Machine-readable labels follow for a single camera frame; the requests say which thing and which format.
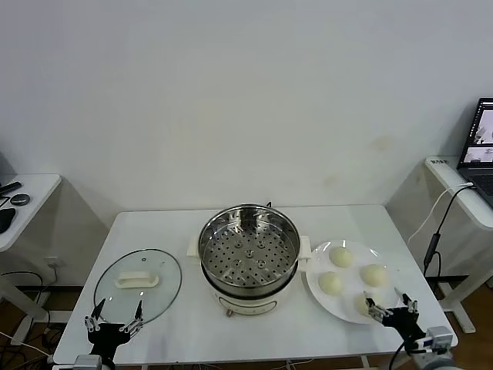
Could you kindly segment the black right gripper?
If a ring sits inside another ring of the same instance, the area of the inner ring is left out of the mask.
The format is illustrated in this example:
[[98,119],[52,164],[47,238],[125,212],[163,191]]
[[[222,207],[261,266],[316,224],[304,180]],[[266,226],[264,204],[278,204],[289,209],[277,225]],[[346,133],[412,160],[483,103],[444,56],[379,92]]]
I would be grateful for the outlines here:
[[418,339],[425,337],[425,333],[418,325],[418,302],[411,299],[406,293],[394,288],[396,295],[401,300],[402,305],[397,308],[382,308],[376,304],[373,296],[364,291],[367,312],[375,321],[382,321],[381,324],[387,328],[393,328],[401,336],[404,343],[409,345]]

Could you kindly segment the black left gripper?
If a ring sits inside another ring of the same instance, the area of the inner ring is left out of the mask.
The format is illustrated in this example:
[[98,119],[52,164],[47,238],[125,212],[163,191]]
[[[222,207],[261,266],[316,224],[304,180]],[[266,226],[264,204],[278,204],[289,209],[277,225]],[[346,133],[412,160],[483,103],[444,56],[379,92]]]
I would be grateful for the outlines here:
[[143,301],[140,300],[134,319],[127,324],[99,323],[99,318],[106,300],[103,298],[84,318],[88,340],[92,344],[90,355],[114,357],[120,345],[128,343],[143,326]]

